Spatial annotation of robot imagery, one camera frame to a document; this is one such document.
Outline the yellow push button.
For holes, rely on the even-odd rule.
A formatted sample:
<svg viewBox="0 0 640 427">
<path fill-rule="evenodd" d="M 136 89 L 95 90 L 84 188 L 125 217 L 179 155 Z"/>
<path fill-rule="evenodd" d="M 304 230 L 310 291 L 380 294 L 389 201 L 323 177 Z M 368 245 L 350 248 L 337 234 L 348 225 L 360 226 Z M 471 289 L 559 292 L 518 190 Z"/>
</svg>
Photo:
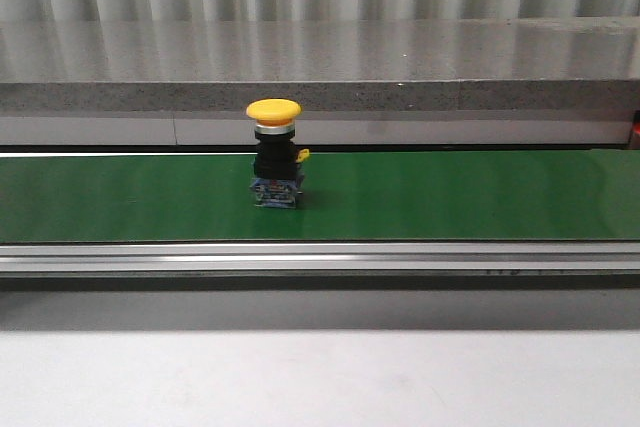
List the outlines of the yellow push button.
<svg viewBox="0 0 640 427">
<path fill-rule="evenodd" d="M 304 180 L 302 163 L 310 156 L 308 149 L 293 142 L 295 119 L 301 112 L 299 103 L 281 98 L 257 100 L 246 108 L 246 115 L 255 121 L 258 141 L 250 185 L 257 206 L 297 206 Z"/>
</svg>

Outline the green conveyor belt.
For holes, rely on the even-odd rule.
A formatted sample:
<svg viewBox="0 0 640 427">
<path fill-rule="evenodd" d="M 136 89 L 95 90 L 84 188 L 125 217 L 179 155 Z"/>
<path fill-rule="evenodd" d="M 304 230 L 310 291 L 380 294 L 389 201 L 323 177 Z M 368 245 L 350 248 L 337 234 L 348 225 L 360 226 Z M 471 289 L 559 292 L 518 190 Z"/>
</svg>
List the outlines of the green conveyor belt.
<svg viewBox="0 0 640 427">
<path fill-rule="evenodd" d="M 11 154 L 5 290 L 635 288 L 639 156 L 315 153 L 294 209 L 244 153 Z"/>
</svg>

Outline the grey stone counter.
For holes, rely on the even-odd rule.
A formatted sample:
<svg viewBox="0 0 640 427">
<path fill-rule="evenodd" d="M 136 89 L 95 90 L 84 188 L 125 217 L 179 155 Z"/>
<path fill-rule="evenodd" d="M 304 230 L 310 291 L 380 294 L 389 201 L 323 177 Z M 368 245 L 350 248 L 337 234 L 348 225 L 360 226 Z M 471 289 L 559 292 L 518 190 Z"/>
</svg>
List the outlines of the grey stone counter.
<svg viewBox="0 0 640 427">
<path fill-rule="evenodd" d="M 1 143 L 246 146 L 246 106 L 302 144 L 639 145 L 639 21 L 63 21 L 1 27 Z"/>
</svg>

